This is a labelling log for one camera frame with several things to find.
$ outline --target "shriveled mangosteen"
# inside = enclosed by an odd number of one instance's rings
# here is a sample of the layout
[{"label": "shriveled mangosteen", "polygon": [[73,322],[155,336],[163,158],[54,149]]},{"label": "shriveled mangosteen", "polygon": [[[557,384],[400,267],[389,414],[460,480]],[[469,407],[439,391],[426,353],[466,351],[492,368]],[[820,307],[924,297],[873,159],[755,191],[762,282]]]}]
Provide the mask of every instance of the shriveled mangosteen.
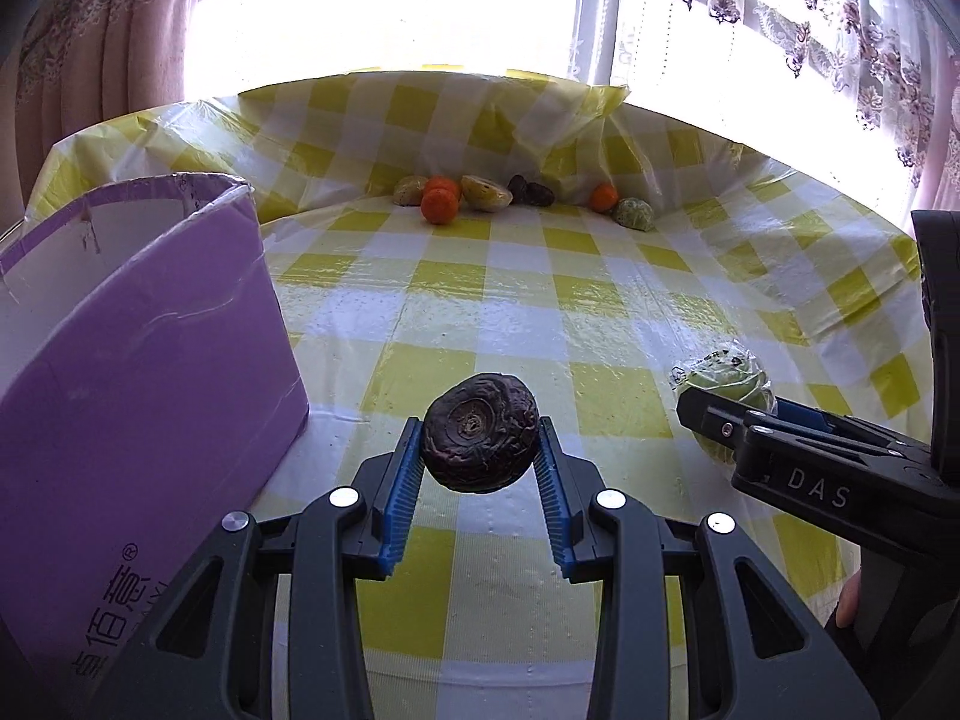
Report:
[{"label": "shriveled mangosteen", "polygon": [[510,179],[507,189],[514,196],[514,202],[517,205],[523,205],[527,201],[527,182],[519,173]]},{"label": "shriveled mangosteen", "polygon": [[421,456],[445,488],[493,493],[529,469],[538,431],[536,401],[520,379],[478,373],[427,409]]},{"label": "shriveled mangosteen", "polygon": [[548,205],[553,205],[555,196],[553,190],[550,187],[546,187],[543,184],[538,184],[536,181],[530,181],[526,186],[526,201],[529,205],[536,205],[541,208],[546,208]]}]

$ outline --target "bright window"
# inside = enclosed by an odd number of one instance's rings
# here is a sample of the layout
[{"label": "bright window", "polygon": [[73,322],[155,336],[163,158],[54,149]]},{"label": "bright window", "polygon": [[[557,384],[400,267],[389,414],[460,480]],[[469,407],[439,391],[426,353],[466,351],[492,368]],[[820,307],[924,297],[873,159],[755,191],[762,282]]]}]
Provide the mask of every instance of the bright window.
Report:
[{"label": "bright window", "polygon": [[202,0],[187,98],[363,69],[565,77],[579,0]]},{"label": "bright window", "polygon": [[682,119],[836,186],[894,215],[910,170],[879,130],[864,130],[852,100],[805,68],[794,77],[784,52],[759,32],[719,25],[695,2],[620,0],[613,83],[627,102]]}]

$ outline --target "cardboard box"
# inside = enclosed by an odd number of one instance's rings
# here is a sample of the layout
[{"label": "cardboard box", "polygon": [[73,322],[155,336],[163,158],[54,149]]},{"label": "cardboard box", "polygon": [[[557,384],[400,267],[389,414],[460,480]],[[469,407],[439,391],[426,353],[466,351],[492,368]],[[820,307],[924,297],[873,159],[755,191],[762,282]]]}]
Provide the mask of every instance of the cardboard box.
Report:
[{"label": "cardboard box", "polygon": [[307,397],[239,178],[90,191],[0,276],[0,616],[79,712]]}]

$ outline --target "plastic tablecloth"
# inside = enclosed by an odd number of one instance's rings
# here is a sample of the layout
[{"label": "plastic tablecloth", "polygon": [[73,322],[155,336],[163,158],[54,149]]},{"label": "plastic tablecloth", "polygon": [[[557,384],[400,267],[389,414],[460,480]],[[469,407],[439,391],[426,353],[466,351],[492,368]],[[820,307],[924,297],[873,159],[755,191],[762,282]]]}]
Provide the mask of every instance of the plastic tablecloth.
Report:
[{"label": "plastic tablecloth", "polygon": [[[138,175],[253,183],[311,402],[258,518],[347,483],[467,376],[512,373],[608,485],[666,517],[729,512],[826,619],[856,552],[735,493],[680,427],[668,375],[738,338],[776,394],[927,440],[916,247],[838,191],[624,94],[531,76],[353,74],[166,106],[57,145],[28,220]],[[522,172],[560,203],[432,227],[384,196],[414,172]],[[648,199],[656,229],[578,205],[604,179]],[[683,714],[670,581],[668,597]],[[404,561],[359,598],[379,720],[584,717],[599,595],[560,579],[532,471],[490,495],[425,476]]]}]

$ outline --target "human hand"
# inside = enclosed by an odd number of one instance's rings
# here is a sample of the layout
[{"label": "human hand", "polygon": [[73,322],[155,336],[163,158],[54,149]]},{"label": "human hand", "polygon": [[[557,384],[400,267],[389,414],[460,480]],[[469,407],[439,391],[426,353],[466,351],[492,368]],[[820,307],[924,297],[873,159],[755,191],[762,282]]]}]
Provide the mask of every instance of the human hand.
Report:
[{"label": "human hand", "polygon": [[840,600],[837,602],[837,628],[848,628],[856,617],[856,608],[860,605],[860,572],[857,571],[840,590]]}]

